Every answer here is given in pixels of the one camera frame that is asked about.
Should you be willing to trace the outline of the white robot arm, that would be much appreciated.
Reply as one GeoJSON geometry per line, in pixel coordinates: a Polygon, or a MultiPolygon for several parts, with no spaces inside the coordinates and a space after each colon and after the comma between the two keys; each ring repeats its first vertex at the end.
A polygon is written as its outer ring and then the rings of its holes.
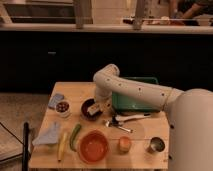
{"type": "Polygon", "coordinates": [[[213,171],[213,92],[176,88],[120,77],[115,64],[93,76],[95,100],[113,92],[145,102],[166,113],[169,131],[168,171],[213,171]]]}

